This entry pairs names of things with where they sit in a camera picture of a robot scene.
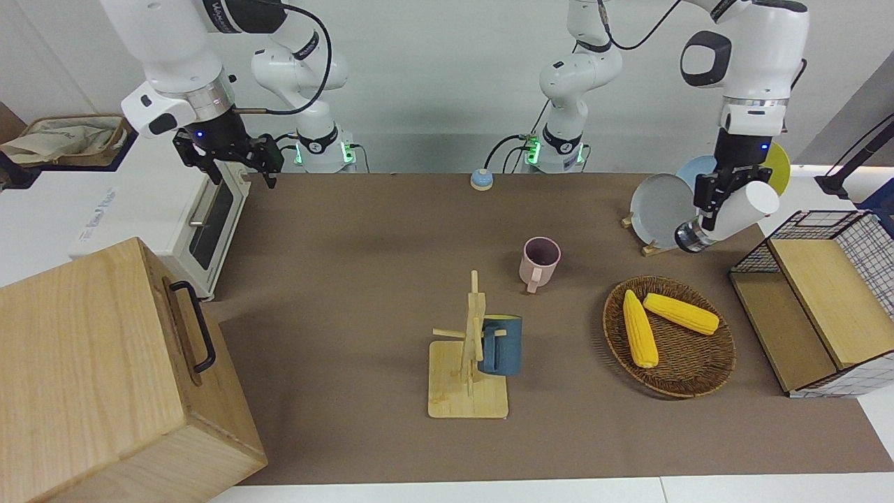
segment oven door handle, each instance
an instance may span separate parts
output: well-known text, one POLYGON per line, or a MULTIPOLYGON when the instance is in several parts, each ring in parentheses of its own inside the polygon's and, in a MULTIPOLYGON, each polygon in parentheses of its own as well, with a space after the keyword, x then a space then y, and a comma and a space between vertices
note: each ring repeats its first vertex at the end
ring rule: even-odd
POLYGON ((211 217, 211 208, 215 206, 217 194, 220 192, 223 184, 215 185, 210 180, 206 181, 205 189, 198 199, 196 210, 192 212, 190 217, 190 227, 204 227, 207 225, 208 218, 211 217))

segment label on oven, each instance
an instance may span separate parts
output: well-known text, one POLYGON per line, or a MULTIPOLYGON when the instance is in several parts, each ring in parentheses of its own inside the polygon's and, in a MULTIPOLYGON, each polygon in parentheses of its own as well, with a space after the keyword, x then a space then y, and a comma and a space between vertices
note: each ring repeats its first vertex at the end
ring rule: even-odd
POLYGON ((119 187, 110 187, 108 191, 105 191, 105 196, 103 199, 97 204, 97 206, 93 209, 93 216, 90 217, 90 221, 84 226, 84 230, 80 231, 80 235, 78 236, 78 241, 81 243, 86 243, 90 241, 90 238, 93 237, 93 233, 96 232, 97 227, 99 227, 99 223, 102 222, 103 217, 105 217, 105 213, 108 211, 109 207, 112 206, 112 201, 116 195, 118 195, 119 187))

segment wicker basket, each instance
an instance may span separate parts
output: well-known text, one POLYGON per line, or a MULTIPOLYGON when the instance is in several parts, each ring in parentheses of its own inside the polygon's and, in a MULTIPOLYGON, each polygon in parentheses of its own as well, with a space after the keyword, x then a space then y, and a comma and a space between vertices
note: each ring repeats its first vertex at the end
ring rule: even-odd
POLYGON ((603 332, 620 365, 634 379, 664 395, 691 398, 711 394, 730 380, 736 368, 736 347, 723 317, 690 286, 666 277, 634 277, 616 286, 605 301, 603 332), (641 369, 630 356, 624 328, 624 292, 628 289, 640 300, 646 294, 662 294, 706 309, 720 317, 720 327, 714 335, 703 336, 647 311, 659 362, 652 369, 641 369))

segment wooden shelf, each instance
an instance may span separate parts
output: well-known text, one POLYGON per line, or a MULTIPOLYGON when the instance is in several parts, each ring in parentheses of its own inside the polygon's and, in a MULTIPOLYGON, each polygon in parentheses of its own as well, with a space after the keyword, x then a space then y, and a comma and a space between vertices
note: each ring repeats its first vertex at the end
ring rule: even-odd
POLYGON ((835 373, 835 364, 782 273, 730 274, 783 391, 835 373))
POLYGON ((770 250, 838 369, 894 349, 894 322, 838 243, 770 240, 770 250))

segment yellow corn cob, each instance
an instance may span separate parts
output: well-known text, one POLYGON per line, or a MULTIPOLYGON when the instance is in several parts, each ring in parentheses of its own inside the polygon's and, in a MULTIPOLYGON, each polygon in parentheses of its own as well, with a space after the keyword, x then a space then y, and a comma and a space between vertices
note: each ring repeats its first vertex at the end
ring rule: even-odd
POLYGON ((643 369, 651 369, 658 364, 658 348, 649 319, 645 316, 643 304, 633 291, 624 293, 624 328, 633 363, 643 369))
POLYGON ((643 306, 666 320, 706 336, 716 332, 717 327, 721 324, 720 319, 714 313, 664 295, 646 295, 643 306))

